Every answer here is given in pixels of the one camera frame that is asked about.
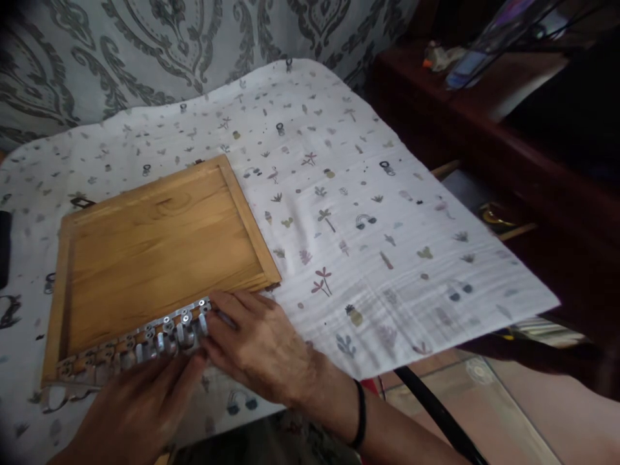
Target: tiled floor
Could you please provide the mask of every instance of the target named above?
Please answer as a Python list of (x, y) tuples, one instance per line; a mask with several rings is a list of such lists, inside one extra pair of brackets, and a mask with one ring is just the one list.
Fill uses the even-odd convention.
[[(458, 349), (410, 368), (490, 464), (617, 463), (620, 404), (571, 378), (545, 375), (514, 362), (487, 360)], [(388, 373), (381, 378), (390, 404), (446, 440), (396, 375)]]

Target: hand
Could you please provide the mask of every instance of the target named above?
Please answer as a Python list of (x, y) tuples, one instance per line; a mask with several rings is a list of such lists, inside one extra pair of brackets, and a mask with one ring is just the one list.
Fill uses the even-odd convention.
[(308, 347), (276, 302), (240, 291), (209, 298), (236, 325), (207, 313), (202, 341), (215, 366), (270, 402), (300, 405), (317, 378), (317, 353)]
[(176, 432), (207, 357), (179, 354), (111, 379), (53, 464), (152, 465)]

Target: skin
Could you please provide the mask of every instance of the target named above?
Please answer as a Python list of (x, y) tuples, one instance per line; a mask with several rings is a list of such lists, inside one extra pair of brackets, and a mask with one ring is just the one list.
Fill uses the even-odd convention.
[[(210, 361), (270, 402), (301, 411), (345, 443), (358, 428), (355, 382), (308, 347), (273, 300), (214, 292), (234, 323), (207, 314), (204, 351), (153, 360), (122, 373), (98, 395), (70, 445), (50, 462), (150, 465), (172, 438)], [(359, 452), (373, 464), (466, 464), (454, 449), (366, 391), (366, 436)]]

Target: finger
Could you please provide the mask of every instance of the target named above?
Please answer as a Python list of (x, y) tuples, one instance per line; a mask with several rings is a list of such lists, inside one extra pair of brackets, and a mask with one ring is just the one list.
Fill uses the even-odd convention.
[(122, 373), (116, 375), (112, 385), (115, 384), (117, 386), (129, 386), (130, 388), (133, 388), (137, 382), (141, 383), (145, 377), (150, 377), (150, 380), (157, 377), (159, 373), (166, 368), (169, 362), (169, 357), (147, 360), (144, 363), (135, 365), (129, 370), (123, 371)]
[(207, 351), (209, 360), (217, 368), (221, 369), (235, 381), (240, 382), (243, 385), (247, 385), (247, 376), (245, 376), (243, 371), (234, 364), (229, 356), (226, 355), (217, 342), (215, 342), (211, 337), (207, 337), (200, 340), (200, 345)]
[(250, 294), (248, 291), (237, 291), (234, 296), (245, 306), (245, 308), (257, 313), (258, 315), (264, 315), (265, 312), (269, 310), (267, 305), (257, 299), (255, 295)]
[(243, 306), (233, 295), (214, 291), (209, 295), (211, 302), (217, 305), (220, 311), (228, 315), (237, 327), (243, 327), (243, 324), (251, 316), (247, 308)]
[(163, 402), (165, 397), (172, 392), (174, 385), (188, 362), (189, 357), (184, 353), (180, 353), (172, 359), (172, 362), (155, 379), (152, 390), (158, 400)]
[(138, 366), (144, 366), (144, 369), (137, 371), (134, 376), (127, 380), (127, 383), (131, 385), (133, 389), (141, 389), (147, 384), (153, 382), (158, 378), (161, 372), (172, 362), (171, 357), (159, 357), (155, 360), (148, 360), (139, 364)]
[(231, 328), (230, 325), (222, 320), (214, 311), (207, 312), (207, 330), (209, 331), (209, 336), (213, 337), (226, 351), (233, 348), (232, 344), (239, 337), (237, 331)]
[(269, 297), (262, 296), (261, 294), (254, 294), (257, 301), (261, 302), (264, 306), (271, 310), (278, 308), (278, 303), (275, 300), (271, 300)]
[(185, 410), (187, 410), (187, 405), (192, 398), (194, 388), (198, 381), (200, 381), (206, 367), (207, 353), (203, 349), (199, 349), (185, 365), (183, 372), (174, 385), (172, 393), (166, 399), (161, 410), (163, 414), (162, 420), (170, 422), (174, 429), (176, 429), (176, 426), (185, 415)]

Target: flamingo print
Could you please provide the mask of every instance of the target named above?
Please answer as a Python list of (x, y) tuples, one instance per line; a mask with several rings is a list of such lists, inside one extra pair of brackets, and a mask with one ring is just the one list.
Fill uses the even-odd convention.
[(271, 168), (273, 169), (273, 173), (268, 175), (267, 179), (273, 179), (273, 182), (277, 184), (278, 183), (278, 170), (276, 170), (276, 167), (271, 167)]
[(450, 214), (450, 210), (448, 210), (448, 203), (444, 200), (444, 198), (442, 196), (437, 196), (437, 198), (441, 201), (440, 203), (438, 203), (435, 206), (435, 210), (436, 211), (444, 211), (446, 212), (446, 216), (451, 219), (454, 220), (455, 218)]

